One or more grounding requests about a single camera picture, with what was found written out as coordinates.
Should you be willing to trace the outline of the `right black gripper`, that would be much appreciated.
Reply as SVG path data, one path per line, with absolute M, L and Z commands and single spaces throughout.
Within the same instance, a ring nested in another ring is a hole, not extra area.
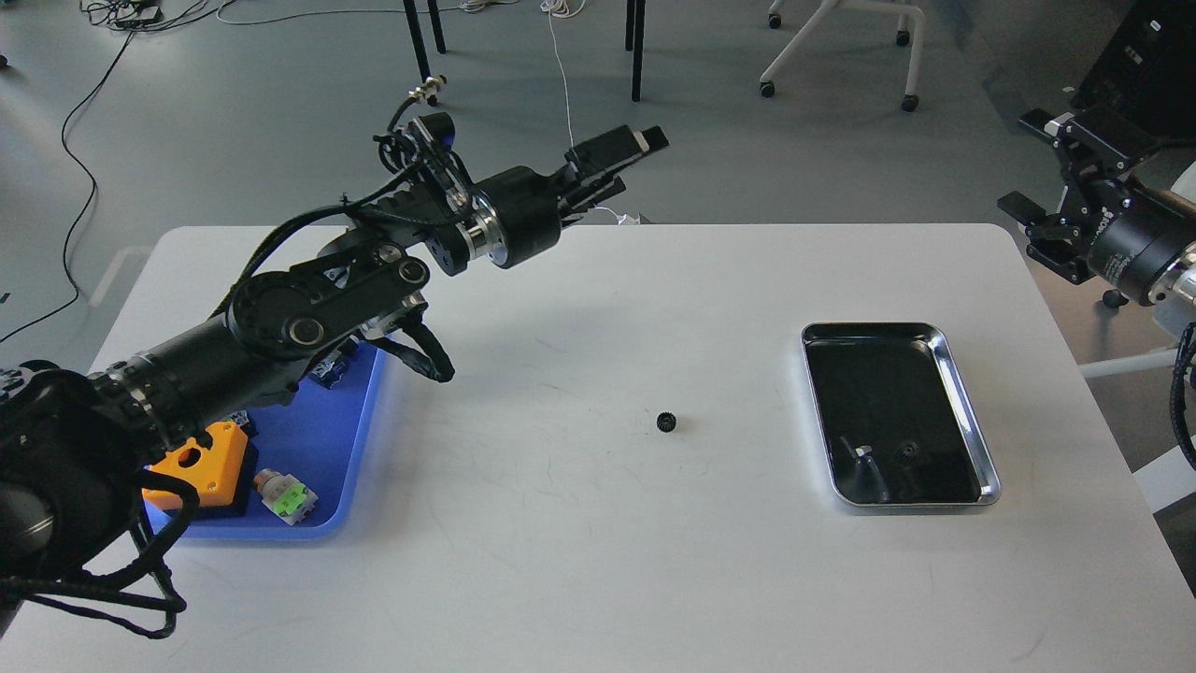
M 1064 186 L 1054 213 L 1021 192 L 996 201 L 1023 226 L 1030 259 L 1070 285 L 1097 273 L 1140 306 L 1174 295 L 1192 304 L 1192 203 L 1142 186 L 1131 175 L 1160 149 L 1159 141 L 1109 108 L 1060 115 L 1033 109 L 1019 124 L 1050 146 Z M 1082 226 L 1073 221 L 1099 221 L 1088 257 Z

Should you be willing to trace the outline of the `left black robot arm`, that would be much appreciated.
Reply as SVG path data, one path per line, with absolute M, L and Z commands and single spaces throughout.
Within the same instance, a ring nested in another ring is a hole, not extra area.
M 197 487 L 150 465 L 244 408 L 286 405 L 303 377 L 358 337 L 435 383 L 454 367 L 423 322 L 431 268 L 500 268 L 554 247 L 565 227 L 626 189 L 620 171 L 665 149 L 661 127 L 620 126 L 474 181 L 445 112 L 409 118 L 429 77 L 377 134 L 389 178 L 374 192 L 300 213 L 266 234 L 212 316 L 92 374 L 48 361 L 4 371 L 4 626 L 22 605 L 167 638 L 185 600 L 165 553 L 200 507 Z

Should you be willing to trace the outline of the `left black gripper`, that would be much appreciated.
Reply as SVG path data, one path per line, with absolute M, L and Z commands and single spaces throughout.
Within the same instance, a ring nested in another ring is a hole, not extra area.
M 487 256 L 508 269 L 554 247 L 565 227 L 626 192 L 626 182 L 616 178 L 620 171 L 669 146 L 659 126 L 641 131 L 620 126 L 573 146 L 565 166 L 551 175 L 514 166 L 466 186 L 470 259 Z

